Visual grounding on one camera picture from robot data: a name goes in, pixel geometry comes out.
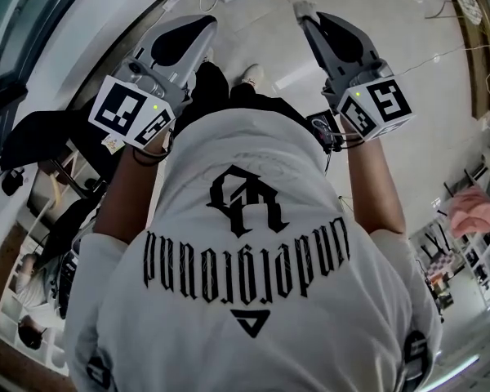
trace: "person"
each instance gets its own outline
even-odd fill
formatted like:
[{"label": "person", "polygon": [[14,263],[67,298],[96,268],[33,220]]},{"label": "person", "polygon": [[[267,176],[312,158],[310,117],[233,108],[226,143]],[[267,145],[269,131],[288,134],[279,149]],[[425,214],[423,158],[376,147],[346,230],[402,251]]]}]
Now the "person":
[{"label": "person", "polygon": [[148,228],[163,137],[125,149],[69,300],[79,390],[394,390],[415,330],[430,371],[439,315],[381,142],[348,151],[351,220],[305,120],[256,94],[262,77],[253,65],[229,94],[202,63]]},{"label": "person", "polygon": [[34,272],[37,259],[38,254],[24,256],[15,286],[16,298],[27,310],[27,314],[18,322],[18,337],[33,350],[40,348],[43,333],[49,327],[64,327],[51,294],[59,261],[54,259]]}]

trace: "floor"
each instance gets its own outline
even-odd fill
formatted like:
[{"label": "floor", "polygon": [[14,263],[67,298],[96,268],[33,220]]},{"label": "floor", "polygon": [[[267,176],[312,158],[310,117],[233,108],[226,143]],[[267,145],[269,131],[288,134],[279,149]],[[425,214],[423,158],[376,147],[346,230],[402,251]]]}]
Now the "floor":
[{"label": "floor", "polygon": [[[265,68],[260,91],[284,98],[300,113],[327,108],[320,92],[325,81],[292,3],[299,0],[233,0],[211,12],[218,19],[213,48],[215,62],[233,82],[252,63]],[[443,182],[464,176],[463,168],[479,163],[484,133],[471,117],[470,81],[457,19],[426,20],[443,0],[309,0],[320,11],[341,16],[364,30],[395,74],[435,60],[404,74],[408,98],[417,116],[406,127],[382,138],[390,169],[412,234],[431,220],[431,203],[446,195]],[[202,0],[208,9],[214,0]],[[182,0],[162,21],[201,13],[198,0]],[[111,54],[93,86],[92,96],[113,66],[163,13],[149,13]],[[345,153],[333,154],[327,178],[338,195],[350,196]]]}]

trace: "pink cloth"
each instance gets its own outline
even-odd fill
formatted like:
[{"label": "pink cloth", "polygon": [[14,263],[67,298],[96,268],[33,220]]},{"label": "pink cloth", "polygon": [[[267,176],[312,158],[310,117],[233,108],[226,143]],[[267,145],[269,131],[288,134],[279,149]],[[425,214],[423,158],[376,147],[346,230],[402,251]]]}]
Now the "pink cloth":
[{"label": "pink cloth", "polygon": [[490,232],[490,198],[478,186],[462,190],[452,200],[448,219],[455,238],[474,232],[486,234]]}]

